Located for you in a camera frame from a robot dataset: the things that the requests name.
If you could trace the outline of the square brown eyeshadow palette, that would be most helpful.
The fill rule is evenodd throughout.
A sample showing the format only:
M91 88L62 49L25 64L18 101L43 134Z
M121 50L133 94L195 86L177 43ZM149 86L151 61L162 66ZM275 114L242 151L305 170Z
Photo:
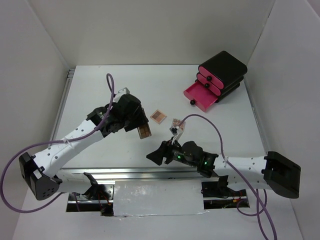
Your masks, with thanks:
M150 116L150 118L157 124L161 124L166 119L166 117L167 116L158 109Z

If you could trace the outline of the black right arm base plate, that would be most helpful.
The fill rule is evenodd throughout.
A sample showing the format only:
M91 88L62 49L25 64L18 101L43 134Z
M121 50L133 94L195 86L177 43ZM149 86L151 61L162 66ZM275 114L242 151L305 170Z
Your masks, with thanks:
M205 200L242 199L247 196L245 190L235 191L226 186L220 186L217 181L203 181L201 193Z

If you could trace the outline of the pink drawer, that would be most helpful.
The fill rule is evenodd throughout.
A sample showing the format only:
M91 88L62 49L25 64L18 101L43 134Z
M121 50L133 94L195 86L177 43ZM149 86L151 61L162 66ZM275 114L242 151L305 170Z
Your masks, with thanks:
M216 77L213 73L209 72L203 66L198 67L198 73L196 75L197 80L200 81L203 85L209 85L211 91L220 91L224 88L224 83Z
M197 106L205 113L218 100L218 97L199 81L184 90L183 94L192 106Z
M204 85L204 87L214 93L216 96L220 96L222 94L222 89L224 84L217 77L209 74L208 76L204 76L201 73L197 73L197 80Z

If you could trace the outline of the pink top drawer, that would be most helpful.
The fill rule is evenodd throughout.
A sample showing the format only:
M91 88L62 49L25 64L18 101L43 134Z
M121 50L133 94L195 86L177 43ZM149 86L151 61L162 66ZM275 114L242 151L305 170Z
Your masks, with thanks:
M213 73L209 72L203 66L198 67L198 73L196 75L197 80L200 81L203 85L209 85L211 91L220 91L224 88L224 83L216 77Z

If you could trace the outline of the pink bottom drawer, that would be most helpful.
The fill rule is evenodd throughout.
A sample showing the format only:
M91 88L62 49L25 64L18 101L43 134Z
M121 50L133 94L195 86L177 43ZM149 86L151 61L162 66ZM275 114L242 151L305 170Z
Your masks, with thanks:
M197 106L205 113L218 100L218 97L199 81L184 90L183 94L192 106Z

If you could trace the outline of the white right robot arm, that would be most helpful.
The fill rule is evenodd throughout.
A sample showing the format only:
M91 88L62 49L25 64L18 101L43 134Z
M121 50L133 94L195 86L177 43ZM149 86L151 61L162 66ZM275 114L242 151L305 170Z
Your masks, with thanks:
M217 177L223 196L249 188L272 190L288 199L300 195L301 167L276 151L260 157L222 157L204 151L194 141L180 145L168 140L146 158L158 166L176 161L196 168L205 178Z

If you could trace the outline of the long silver eyeshadow palette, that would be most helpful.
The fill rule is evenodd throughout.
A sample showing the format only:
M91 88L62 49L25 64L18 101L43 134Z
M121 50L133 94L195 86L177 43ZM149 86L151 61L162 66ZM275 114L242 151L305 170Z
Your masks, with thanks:
M137 128L137 130L138 130L139 138L140 138L141 140L142 140L142 139L145 139L145 138L148 138L148 137L150 137L150 136L152 135L148 123L139 126L139 127Z

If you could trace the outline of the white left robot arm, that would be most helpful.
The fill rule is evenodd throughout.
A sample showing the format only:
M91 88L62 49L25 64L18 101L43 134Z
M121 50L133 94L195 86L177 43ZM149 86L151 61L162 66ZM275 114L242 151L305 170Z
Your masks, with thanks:
M129 132L148 124L141 101L126 93L117 102L95 108L59 143L19 157L21 175L38 201L57 192L75 192L91 200L103 186L87 172L67 177L62 167L96 142L121 129Z

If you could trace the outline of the clear nine-pan eyeshadow palette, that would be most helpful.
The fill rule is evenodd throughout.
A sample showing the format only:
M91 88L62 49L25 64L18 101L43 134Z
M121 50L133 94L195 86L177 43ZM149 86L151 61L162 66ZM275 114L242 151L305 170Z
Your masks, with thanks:
M182 122L181 119L173 118L170 128L172 129L172 128L179 127L182 131L184 131L185 125L186 125L186 122L185 122L185 121Z

